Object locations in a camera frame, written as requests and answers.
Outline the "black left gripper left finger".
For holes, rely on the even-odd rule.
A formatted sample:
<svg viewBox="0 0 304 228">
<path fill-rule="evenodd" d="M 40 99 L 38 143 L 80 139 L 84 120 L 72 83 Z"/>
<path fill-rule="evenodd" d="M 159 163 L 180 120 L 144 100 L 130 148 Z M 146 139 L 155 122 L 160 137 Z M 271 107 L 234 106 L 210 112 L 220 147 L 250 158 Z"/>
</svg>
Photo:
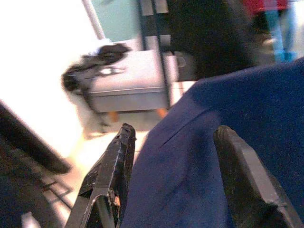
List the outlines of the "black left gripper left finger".
<svg viewBox="0 0 304 228">
<path fill-rule="evenodd" d="M 123 123 L 118 134 L 85 176 L 67 228 L 118 228 L 126 210 L 136 133 Z"/>
</svg>

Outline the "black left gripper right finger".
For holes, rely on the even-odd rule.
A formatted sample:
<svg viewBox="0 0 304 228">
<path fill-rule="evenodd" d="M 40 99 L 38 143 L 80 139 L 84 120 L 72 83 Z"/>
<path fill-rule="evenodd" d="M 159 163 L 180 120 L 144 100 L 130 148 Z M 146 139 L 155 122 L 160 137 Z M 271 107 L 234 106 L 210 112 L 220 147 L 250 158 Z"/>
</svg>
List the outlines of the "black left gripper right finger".
<svg viewBox="0 0 304 228">
<path fill-rule="evenodd" d="M 304 226 L 279 181 L 234 130 L 219 126 L 215 146 L 228 208 L 237 228 Z"/>
</svg>

